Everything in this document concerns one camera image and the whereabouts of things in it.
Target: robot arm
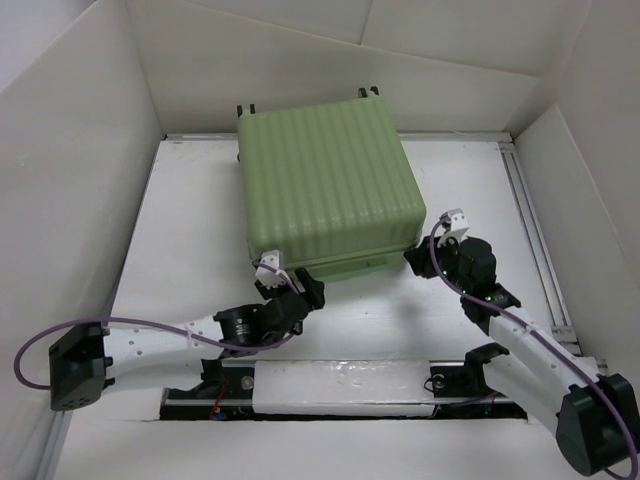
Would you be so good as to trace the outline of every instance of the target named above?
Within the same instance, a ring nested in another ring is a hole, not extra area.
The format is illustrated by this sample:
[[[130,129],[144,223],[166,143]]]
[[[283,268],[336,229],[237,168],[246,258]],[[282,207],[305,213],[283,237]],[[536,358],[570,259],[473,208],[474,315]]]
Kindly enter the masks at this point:
[[[435,237],[440,226],[445,233]],[[618,374],[601,375],[537,325],[497,283],[491,246],[464,237],[468,228],[464,213],[452,210],[405,253],[414,274],[440,276],[460,294],[465,315],[494,341],[468,352],[463,367],[433,367],[435,395],[506,395],[555,436],[565,459],[583,475],[635,456],[640,417],[630,383]]]
[[[303,291],[289,280],[282,288],[259,289],[269,299],[264,305],[242,305],[182,325],[112,318],[73,327],[49,349],[51,409],[90,405],[103,391],[219,387],[220,362],[214,360],[275,348],[300,335],[307,315],[324,307],[324,284],[305,269],[296,276]],[[134,328],[111,325],[118,322]]]

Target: white wall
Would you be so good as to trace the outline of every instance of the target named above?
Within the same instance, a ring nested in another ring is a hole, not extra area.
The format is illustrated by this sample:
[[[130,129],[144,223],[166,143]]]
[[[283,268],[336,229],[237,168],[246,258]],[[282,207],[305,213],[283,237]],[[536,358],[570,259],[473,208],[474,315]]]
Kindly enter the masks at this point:
[[[99,312],[160,138],[121,0],[93,4],[0,93],[0,478],[32,478],[51,421],[13,355]],[[26,373],[46,382],[44,343]]]
[[[0,0],[0,91],[94,0]]]
[[[588,354],[640,386],[640,3],[595,2],[557,106],[516,142]]]
[[[128,3],[168,132],[234,131],[239,103],[286,108],[352,98],[369,85],[380,87],[401,130],[521,129],[555,92],[590,6],[590,0]]]

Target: light green container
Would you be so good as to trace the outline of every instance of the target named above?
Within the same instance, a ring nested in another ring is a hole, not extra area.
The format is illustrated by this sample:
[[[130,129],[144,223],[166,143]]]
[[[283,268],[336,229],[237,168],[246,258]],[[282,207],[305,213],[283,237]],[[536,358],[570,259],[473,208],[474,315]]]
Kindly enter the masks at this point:
[[[366,98],[238,120],[252,260],[338,280],[401,263],[426,207],[391,114]]]

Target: white bracket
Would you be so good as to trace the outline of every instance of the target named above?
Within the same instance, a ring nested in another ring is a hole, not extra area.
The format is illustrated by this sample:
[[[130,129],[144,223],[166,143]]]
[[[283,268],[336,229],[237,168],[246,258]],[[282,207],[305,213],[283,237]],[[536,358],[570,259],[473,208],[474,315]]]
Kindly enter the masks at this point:
[[[256,269],[256,280],[267,288],[277,288],[284,285],[286,282],[282,275],[286,275],[286,273],[282,270],[283,263],[280,250],[264,252]]]
[[[450,223],[445,225],[445,233],[440,237],[438,247],[447,245],[450,238],[461,243],[464,238],[464,234],[469,230],[469,222],[467,221],[467,217],[464,212],[460,208],[457,208],[455,210],[449,210],[440,218],[447,218]]]

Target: white panel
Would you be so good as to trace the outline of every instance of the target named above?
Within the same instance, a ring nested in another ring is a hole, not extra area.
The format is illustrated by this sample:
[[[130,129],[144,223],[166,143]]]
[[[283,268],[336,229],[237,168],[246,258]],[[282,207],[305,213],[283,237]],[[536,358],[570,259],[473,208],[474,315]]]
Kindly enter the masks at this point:
[[[429,416],[434,410],[433,394],[424,389],[429,377],[427,360],[256,362],[253,410],[272,415]]]
[[[211,423],[85,417],[71,426],[55,480],[88,478],[583,477],[567,465],[542,426],[529,426],[522,420]]]
[[[541,75],[585,0],[376,0],[363,44]]]
[[[640,2],[595,2],[558,105],[640,285]]]
[[[236,105],[354,98],[378,85],[401,130],[502,130],[537,80],[348,45],[175,0],[129,0],[167,132],[234,131]]]
[[[90,7],[0,95],[0,477],[32,478],[42,444],[24,448],[51,420],[40,423],[46,398],[17,383],[12,356],[42,328],[99,311],[160,136],[123,1]],[[27,373],[46,368],[45,352]]]
[[[555,104],[560,82],[571,59],[580,30],[589,14],[593,0],[581,0],[580,8],[574,9],[562,29],[562,36],[555,47],[555,59],[551,66],[540,76],[529,98],[514,112],[507,124],[506,131],[517,137],[540,115]]]
[[[189,0],[307,33],[360,43],[373,0]]]
[[[0,91],[93,0],[0,1]]]
[[[583,350],[640,386],[640,292],[557,106],[516,141],[522,169]],[[633,363],[623,363],[619,359]]]

